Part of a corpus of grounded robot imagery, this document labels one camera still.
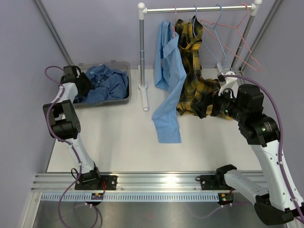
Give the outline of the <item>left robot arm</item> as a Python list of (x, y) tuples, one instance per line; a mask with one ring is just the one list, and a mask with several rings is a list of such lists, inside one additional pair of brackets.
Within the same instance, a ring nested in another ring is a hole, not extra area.
[(78, 95), (86, 95), (93, 88), (93, 84), (78, 66), (56, 66), (55, 68), (63, 71), (59, 82), (48, 75), (50, 68), (52, 66), (45, 69), (45, 75), (58, 84), (58, 93), (51, 103), (43, 105), (49, 133), (65, 145), (79, 169), (71, 171), (76, 174), (75, 188), (96, 190), (102, 185), (102, 178), (80, 138), (81, 124), (73, 106), (74, 99)]

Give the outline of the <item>blue hanger for checked shirt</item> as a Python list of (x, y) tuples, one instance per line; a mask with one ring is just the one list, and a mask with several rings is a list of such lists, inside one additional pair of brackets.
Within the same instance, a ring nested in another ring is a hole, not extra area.
[[(222, 50), (222, 53), (223, 53), (223, 55), (224, 55), (224, 60), (225, 60), (226, 64), (228, 65), (228, 69), (229, 69), (230, 71), (233, 71), (233, 69), (232, 69), (232, 67), (231, 67), (231, 64), (230, 64), (230, 63), (228, 62), (228, 60), (227, 60), (226, 52), (224, 51), (223, 45), (222, 45), (222, 43), (221, 43), (221, 41), (220, 41), (220, 39), (219, 39), (219, 37), (218, 37), (218, 34), (217, 34), (217, 26), (218, 26), (218, 24), (219, 24), (219, 22), (220, 22), (220, 19), (221, 19), (222, 15), (223, 15), (223, 8), (222, 8), (222, 6), (221, 6), (220, 4), (216, 4), (216, 6), (218, 6), (218, 7), (220, 8), (220, 16), (218, 17), (217, 21), (214, 23), (214, 25), (213, 25), (212, 27), (211, 27), (211, 26), (204, 25), (204, 24), (202, 24), (202, 25), (203, 25), (203, 28), (204, 28), (206, 31), (208, 31), (208, 29), (211, 29), (211, 30), (214, 31), (215, 39), (217, 40), (217, 42), (218, 42), (218, 44), (219, 44), (219, 46), (220, 46), (220, 48), (221, 48), (221, 50)], [(204, 42), (202, 42), (202, 44), (203, 44), (204, 47), (207, 49), (207, 51), (211, 54), (211, 56), (214, 58), (214, 60), (215, 60), (222, 68), (224, 68), (223, 65), (222, 65), (222, 63), (221, 63), (221, 62), (216, 58), (216, 56), (210, 51), (210, 49), (207, 47), (207, 45), (206, 45)]]

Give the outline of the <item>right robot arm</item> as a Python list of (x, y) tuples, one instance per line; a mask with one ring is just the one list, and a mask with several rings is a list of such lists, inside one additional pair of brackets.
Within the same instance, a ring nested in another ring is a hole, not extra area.
[(211, 116), (224, 114), (238, 122), (241, 135), (254, 151), (262, 168), (267, 188), (262, 188), (242, 175), (234, 165), (216, 169), (215, 174), (196, 177), (202, 190), (218, 188), (236, 190), (254, 206), (259, 219), (268, 226), (287, 224), (304, 211), (304, 199), (288, 189), (296, 187), (288, 169), (282, 173), (285, 159), (279, 152), (280, 131), (275, 120), (263, 114), (264, 95), (256, 85), (245, 84), (237, 95), (230, 88), (223, 94), (218, 90), (204, 92), (202, 99), (191, 107), (204, 118), (208, 106)]

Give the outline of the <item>dark blue checked shirt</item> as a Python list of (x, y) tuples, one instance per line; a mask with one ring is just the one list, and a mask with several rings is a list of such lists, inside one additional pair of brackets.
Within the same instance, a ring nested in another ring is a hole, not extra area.
[(74, 103), (95, 105), (127, 97), (129, 85), (127, 72), (101, 64), (88, 68), (85, 75), (94, 87), (85, 96), (77, 95)]

